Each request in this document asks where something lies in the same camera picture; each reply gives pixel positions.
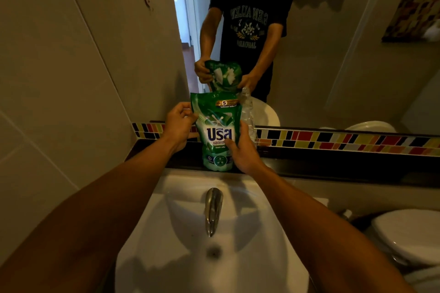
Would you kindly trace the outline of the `person's right hand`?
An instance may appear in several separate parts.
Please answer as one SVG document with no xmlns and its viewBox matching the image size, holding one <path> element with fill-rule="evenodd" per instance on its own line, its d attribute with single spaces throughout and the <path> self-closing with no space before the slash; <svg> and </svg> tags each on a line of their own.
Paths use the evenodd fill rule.
<svg viewBox="0 0 440 293">
<path fill-rule="evenodd" d="M 233 161 L 241 172 L 255 178 L 268 170 L 268 167 L 261 161 L 256 146 L 250 139 L 248 125 L 242 120 L 240 121 L 240 136 L 237 145 L 241 150 L 241 154 L 239 159 L 233 159 Z"/>
</svg>

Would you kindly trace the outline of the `person's left hand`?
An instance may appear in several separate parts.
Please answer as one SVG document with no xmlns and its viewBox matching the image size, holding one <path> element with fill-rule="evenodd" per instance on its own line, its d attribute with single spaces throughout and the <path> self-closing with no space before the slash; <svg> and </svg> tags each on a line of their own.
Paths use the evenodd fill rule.
<svg viewBox="0 0 440 293">
<path fill-rule="evenodd" d="M 188 139 L 195 139 L 198 132 L 185 130 L 185 112 L 193 112 L 190 102 L 180 102 L 168 112 L 165 120 L 165 129 L 160 141 L 170 150 L 173 155 L 181 151 Z"/>
</svg>

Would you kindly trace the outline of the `green detergent refill pouch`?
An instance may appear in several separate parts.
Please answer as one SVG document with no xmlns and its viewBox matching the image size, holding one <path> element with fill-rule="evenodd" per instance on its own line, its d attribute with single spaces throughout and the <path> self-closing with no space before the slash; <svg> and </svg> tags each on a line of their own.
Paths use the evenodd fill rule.
<svg viewBox="0 0 440 293">
<path fill-rule="evenodd" d="M 215 172 L 230 171 L 233 158 L 225 139 L 238 142 L 242 106 L 232 92 L 191 93 L 192 111 L 198 115 L 195 122 L 202 143 L 202 163 Z"/>
</svg>

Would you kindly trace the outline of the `person's right forearm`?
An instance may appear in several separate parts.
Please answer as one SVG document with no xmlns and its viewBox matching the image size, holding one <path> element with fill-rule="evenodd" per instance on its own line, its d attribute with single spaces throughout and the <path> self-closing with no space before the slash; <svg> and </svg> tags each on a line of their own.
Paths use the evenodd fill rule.
<svg viewBox="0 0 440 293">
<path fill-rule="evenodd" d="M 260 186 L 322 293 L 416 293 L 372 242 L 322 203 L 258 161 L 243 168 Z"/>
</svg>

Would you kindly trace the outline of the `person's left forearm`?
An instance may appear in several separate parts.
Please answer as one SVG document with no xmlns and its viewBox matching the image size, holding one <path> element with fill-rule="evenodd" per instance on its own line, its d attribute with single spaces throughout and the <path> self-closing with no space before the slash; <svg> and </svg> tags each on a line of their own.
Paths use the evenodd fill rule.
<svg viewBox="0 0 440 293">
<path fill-rule="evenodd" d="M 0 267 L 0 293 L 94 293 L 185 145 L 163 136 L 63 201 Z"/>
</svg>

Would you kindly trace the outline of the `clear plastic bottle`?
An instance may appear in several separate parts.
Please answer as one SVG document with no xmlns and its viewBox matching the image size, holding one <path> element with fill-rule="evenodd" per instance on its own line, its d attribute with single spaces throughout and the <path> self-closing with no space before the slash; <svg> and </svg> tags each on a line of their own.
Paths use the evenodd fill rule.
<svg viewBox="0 0 440 293">
<path fill-rule="evenodd" d="M 243 87 L 241 92 L 239 93 L 239 101 L 242 106 L 241 112 L 241 120 L 244 121 L 248 125 L 248 133 L 250 139 L 253 141 L 256 146 L 256 130 L 253 116 L 253 101 L 251 97 L 250 90 L 247 87 Z"/>
</svg>

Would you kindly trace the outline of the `chrome faucet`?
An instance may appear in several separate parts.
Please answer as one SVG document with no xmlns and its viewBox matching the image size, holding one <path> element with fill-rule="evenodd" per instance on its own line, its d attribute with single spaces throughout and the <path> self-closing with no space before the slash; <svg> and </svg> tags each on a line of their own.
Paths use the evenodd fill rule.
<svg viewBox="0 0 440 293">
<path fill-rule="evenodd" d="M 208 237 L 212 237 L 217 230 L 220 213 L 223 205 L 223 193 L 220 189 L 213 187 L 206 193 L 205 198 L 205 228 Z"/>
</svg>

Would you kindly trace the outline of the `white ceramic sink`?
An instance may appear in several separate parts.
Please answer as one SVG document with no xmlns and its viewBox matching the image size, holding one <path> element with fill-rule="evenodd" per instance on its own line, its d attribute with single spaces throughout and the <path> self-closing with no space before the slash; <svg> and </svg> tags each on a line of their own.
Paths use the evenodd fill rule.
<svg viewBox="0 0 440 293">
<path fill-rule="evenodd" d="M 205 198 L 223 205 L 216 233 L 205 228 Z M 206 258 L 219 245 L 221 259 Z M 315 293 L 258 184 L 243 174 L 167 168 L 118 254 L 116 293 Z"/>
</svg>

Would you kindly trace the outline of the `white toilet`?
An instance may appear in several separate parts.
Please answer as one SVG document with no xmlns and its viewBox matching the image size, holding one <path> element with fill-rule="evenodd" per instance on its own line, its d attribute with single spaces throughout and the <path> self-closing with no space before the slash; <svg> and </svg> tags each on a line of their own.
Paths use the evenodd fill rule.
<svg viewBox="0 0 440 293">
<path fill-rule="evenodd" d="M 386 212 L 364 233 L 417 293 L 440 293 L 440 211 Z"/>
</svg>

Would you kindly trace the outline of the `wall mirror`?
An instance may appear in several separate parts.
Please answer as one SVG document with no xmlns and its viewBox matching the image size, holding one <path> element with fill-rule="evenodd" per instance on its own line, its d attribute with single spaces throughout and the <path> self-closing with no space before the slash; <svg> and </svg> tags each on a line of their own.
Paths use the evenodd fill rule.
<svg viewBox="0 0 440 293">
<path fill-rule="evenodd" d="M 389 37 L 406 0 L 193 0 L 198 54 L 192 67 L 212 91 L 208 61 L 238 63 L 253 98 L 267 103 L 282 127 L 347 129 L 368 121 L 398 133 L 440 135 L 440 38 L 422 31 L 440 23 L 440 1 L 427 21 L 404 19 L 404 42 Z"/>
</svg>

